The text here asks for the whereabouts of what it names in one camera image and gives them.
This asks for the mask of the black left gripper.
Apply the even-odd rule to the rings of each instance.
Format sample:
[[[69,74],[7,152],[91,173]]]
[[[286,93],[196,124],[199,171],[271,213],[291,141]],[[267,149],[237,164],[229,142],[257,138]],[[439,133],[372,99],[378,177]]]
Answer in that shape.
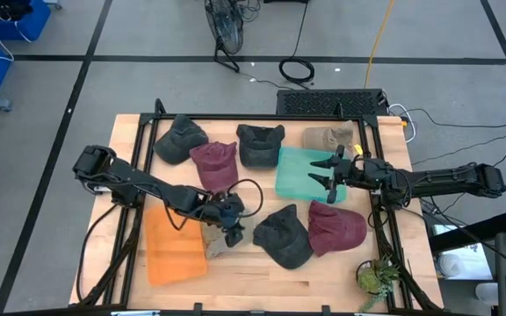
[[[241,226],[232,227],[242,216],[244,205],[236,193],[213,196],[202,207],[199,219],[208,225],[228,228],[225,231],[225,243],[229,248],[237,245],[243,238]]]

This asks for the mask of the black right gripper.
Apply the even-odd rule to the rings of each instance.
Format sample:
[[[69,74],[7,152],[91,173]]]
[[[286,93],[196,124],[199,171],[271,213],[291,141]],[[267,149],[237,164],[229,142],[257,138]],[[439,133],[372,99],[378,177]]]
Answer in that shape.
[[[354,160],[345,160],[343,158],[345,147],[339,145],[334,155],[327,160],[311,162],[310,165],[322,168],[332,169],[331,178],[328,176],[320,176],[314,173],[307,175],[321,184],[326,190],[329,190],[327,202],[333,204],[336,202],[337,186],[345,185],[365,190],[373,190],[374,182],[369,180],[365,172],[356,167]]]

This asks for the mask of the tan baseball cap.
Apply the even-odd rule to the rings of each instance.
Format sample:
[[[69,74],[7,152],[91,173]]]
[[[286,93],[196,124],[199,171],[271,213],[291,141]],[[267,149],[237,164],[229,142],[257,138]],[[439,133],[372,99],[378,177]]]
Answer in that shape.
[[[206,223],[201,224],[201,232],[205,243],[206,259],[213,259],[223,253],[231,250],[237,250],[252,242],[253,230],[256,224],[253,218],[246,218],[240,221],[244,227],[242,239],[233,247],[229,247],[225,241],[225,234],[217,226],[209,226]]]
[[[309,127],[303,132],[303,147],[325,152],[335,152],[343,146],[345,152],[352,152],[354,123],[345,121],[340,126]]]

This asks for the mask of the dark gray baseball cap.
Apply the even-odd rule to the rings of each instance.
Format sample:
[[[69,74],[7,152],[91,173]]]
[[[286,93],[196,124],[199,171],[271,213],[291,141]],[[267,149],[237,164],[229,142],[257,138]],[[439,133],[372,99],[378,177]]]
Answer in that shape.
[[[282,125],[265,127],[240,124],[236,135],[239,138],[239,155],[244,167],[272,169],[278,165],[282,140],[286,136]]]
[[[206,132],[183,114],[176,115],[170,129],[154,144],[154,152],[171,165],[190,158],[190,150],[207,144]]]
[[[260,222],[253,231],[253,244],[284,269],[301,267],[314,253],[296,205],[287,205]]]

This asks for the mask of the maroon baseball cap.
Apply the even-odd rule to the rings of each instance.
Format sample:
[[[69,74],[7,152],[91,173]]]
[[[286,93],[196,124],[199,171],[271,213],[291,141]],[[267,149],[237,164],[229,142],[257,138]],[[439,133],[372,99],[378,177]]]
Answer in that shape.
[[[236,142],[225,144],[216,141],[190,150],[190,157],[205,190],[220,192],[238,181],[236,146]]]
[[[365,241],[366,232],[365,218],[359,213],[311,201],[308,239],[317,256],[356,248]]]

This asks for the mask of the teal translucent plastic bin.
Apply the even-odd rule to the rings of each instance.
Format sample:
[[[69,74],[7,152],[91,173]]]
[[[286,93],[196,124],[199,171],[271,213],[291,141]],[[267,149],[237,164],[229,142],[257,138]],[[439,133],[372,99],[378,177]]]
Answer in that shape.
[[[329,192],[311,178],[314,173],[331,177],[331,169],[321,169],[311,162],[327,160],[331,152],[304,149],[301,147],[282,147],[279,150],[275,191],[279,197],[327,202]]]

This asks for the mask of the black perforated computer case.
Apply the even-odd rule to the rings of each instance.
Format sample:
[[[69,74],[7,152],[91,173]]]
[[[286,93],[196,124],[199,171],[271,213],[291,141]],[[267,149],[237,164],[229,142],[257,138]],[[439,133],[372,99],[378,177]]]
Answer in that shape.
[[[389,103],[382,89],[279,90],[278,115],[386,116]]]

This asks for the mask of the small green potted plant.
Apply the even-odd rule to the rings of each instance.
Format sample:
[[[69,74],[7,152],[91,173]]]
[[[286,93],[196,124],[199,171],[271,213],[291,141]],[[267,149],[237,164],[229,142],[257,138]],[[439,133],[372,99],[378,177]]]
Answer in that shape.
[[[387,299],[393,292],[394,282],[399,279],[399,269],[387,255],[359,264],[356,281],[358,287],[369,295],[359,307],[360,312],[369,312],[377,303]]]

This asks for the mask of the black floor beam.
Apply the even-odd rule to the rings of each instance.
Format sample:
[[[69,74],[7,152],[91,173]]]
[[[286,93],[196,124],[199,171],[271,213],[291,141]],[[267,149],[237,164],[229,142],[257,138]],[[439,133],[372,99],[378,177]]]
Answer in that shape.
[[[441,225],[455,226],[446,233],[429,238],[430,250],[433,254],[463,248],[471,244],[494,240],[499,233],[506,233],[506,212],[490,219],[484,219],[471,225],[459,223],[455,218],[440,214],[441,219],[434,217]]]

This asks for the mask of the white roll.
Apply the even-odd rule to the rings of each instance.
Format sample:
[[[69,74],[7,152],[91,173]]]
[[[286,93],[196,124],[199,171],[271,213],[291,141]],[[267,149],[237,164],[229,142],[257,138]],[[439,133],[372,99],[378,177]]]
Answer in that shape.
[[[436,259],[437,272],[442,277],[458,277],[465,272],[463,261],[454,254],[441,254]]]

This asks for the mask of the black floor fan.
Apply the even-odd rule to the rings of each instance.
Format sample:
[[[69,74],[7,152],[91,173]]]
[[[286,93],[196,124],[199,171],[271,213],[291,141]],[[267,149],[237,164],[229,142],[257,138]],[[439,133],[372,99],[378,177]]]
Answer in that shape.
[[[240,67],[233,59],[243,43],[243,20],[237,0],[205,0],[204,6],[215,42],[213,60],[239,73]]]

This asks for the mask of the large blue plastic bin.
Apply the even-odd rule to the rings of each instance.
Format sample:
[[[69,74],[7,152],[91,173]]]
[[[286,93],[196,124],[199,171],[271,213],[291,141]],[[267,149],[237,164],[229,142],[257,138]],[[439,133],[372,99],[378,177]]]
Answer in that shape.
[[[0,20],[0,40],[35,41],[50,17],[50,9],[43,0],[30,0],[33,13],[19,21]]]

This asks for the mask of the black gear in bin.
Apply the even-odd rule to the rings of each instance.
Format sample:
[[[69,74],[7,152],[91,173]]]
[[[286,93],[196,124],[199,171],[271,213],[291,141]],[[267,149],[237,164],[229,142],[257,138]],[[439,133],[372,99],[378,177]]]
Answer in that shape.
[[[0,0],[0,20],[2,21],[19,21],[30,13],[33,13],[30,0]]]

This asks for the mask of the black aluminium table frame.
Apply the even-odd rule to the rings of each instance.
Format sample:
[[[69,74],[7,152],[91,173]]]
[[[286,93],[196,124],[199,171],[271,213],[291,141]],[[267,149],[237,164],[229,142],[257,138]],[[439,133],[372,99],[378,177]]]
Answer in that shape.
[[[109,145],[122,159],[131,159],[140,128],[140,114],[117,115]],[[302,145],[305,127],[339,126],[337,116],[277,116],[275,114],[188,114],[208,134],[211,140],[230,143],[237,141],[235,135],[239,124],[253,126],[283,125],[286,130],[285,147]],[[394,116],[377,117],[378,134],[382,152],[387,162],[396,168],[412,169],[408,147],[404,140],[401,119]],[[149,158],[153,176],[169,183],[199,185],[199,177],[191,161],[179,166],[170,166],[159,158]],[[299,218],[307,225],[309,202],[280,198],[276,195],[274,183],[276,171],[247,170],[238,162],[239,175],[253,178],[264,191],[264,208],[254,217],[262,220],[271,212],[296,203]],[[143,228],[139,231],[137,248],[120,265],[119,271],[106,287],[96,305],[125,304],[128,309],[190,311],[195,303],[202,304],[202,312],[245,311],[251,314],[270,312],[317,312],[329,306],[331,312],[355,312],[367,299],[356,284],[354,276],[358,265],[379,255],[376,234],[371,227],[365,242],[352,250],[330,253],[321,258],[312,257],[305,265],[295,270],[279,267],[260,247],[243,241],[220,256],[206,262],[204,276],[194,276],[184,281],[164,285],[150,285],[148,282],[148,251],[146,219],[168,219],[163,202],[146,197],[142,213]],[[94,228],[84,254],[81,292],[89,295],[112,261],[116,237],[123,243],[129,236],[135,210],[117,207]],[[425,222],[406,211],[395,212],[395,223],[401,250],[411,274],[428,298],[444,307],[439,288],[433,256],[430,252]]]

